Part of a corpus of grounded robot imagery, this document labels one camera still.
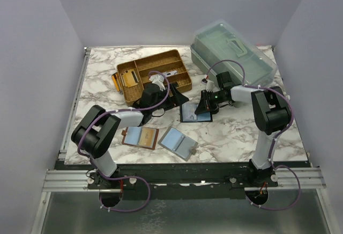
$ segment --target gold card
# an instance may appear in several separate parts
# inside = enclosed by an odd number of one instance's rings
[[[122,77],[125,83],[125,86],[132,87],[138,85],[138,78],[135,73],[135,70],[128,69],[124,73],[122,73]]]
[[[138,145],[142,147],[152,148],[154,146],[155,136],[156,136],[156,129],[142,127]]]

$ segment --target screw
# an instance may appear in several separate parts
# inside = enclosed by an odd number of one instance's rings
[[[137,182],[137,179],[136,178],[130,178],[129,182],[133,185]]]
[[[277,182],[278,181],[278,176],[273,174],[273,175],[270,176],[270,179],[272,180],[272,182]]]
[[[232,184],[236,183],[236,181],[237,181],[236,178],[230,178],[230,182],[231,182]]]
[[[87,183],[90,184],[90,185],[93,184],[94,183],[94,179],[88,178],[87,179]]]

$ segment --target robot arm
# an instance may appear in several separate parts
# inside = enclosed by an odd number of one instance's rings
[[[112,160],[108,148],[118,129],[142,126],[151,119],[152,113],[155,110],[164,109],[167,111],[189,101],[186,96],[176,89],[175,83],[170,84],[170,90],[173,96],[168,96],[160,106],[154,107],[154,105],[166,97],[167,91],[161,90],[161,87],[156,84],[147,84],[141,99],[133,104],[134,108],[132,109],[136,109],[136,111],[105,115],[95,124],[96,127],[100,127],[100,130],[97,131],[92,128],[85,136],[81,148],[89,154],[91,163],[95,164],[105,176],[110,177],[117,169],[117,165]],[[86,129],[98,116],[105,112],[104,108],[94,105],[73,131],[71,140],[76,145],[79,145]]]
[[[218,74],[217,82],[220,91],[211,92],[202,90],[200,103],[195,114],[204,112],[216,114],[219,111],[218,105],[224,102],[234,103],[240,101],[252,104],[259,134],[256,150],[249,162],[249,167],[251,170],[251,179],[263,178],[263,175],[270,174],[272,171],[268,157],[273,138],[277,132],[286,128],[290,122],[291,113],[289,107],[282,98],[271,91],[256,90],[234,84],[229,72]],[[282,94],[280,87],[275,86],[272,89]]]

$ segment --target open wallet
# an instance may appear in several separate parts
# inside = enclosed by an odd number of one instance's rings
[[[155,150],[159,130],[148,127],[128,127],[122,131],[122,144]]]

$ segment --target clear plastic lid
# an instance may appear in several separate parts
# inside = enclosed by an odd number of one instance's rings
[[[230,59],[239,62],[245,70],[245,83],[249,85],[270,84],[278,69],[277,65],[256,46],[244,40],[225,21],[216,21],[196,32],[191,48],[209,65]],[[216,65],[216,74],[229,71],[236,82],[242,81],[241,68],[231,62]]]

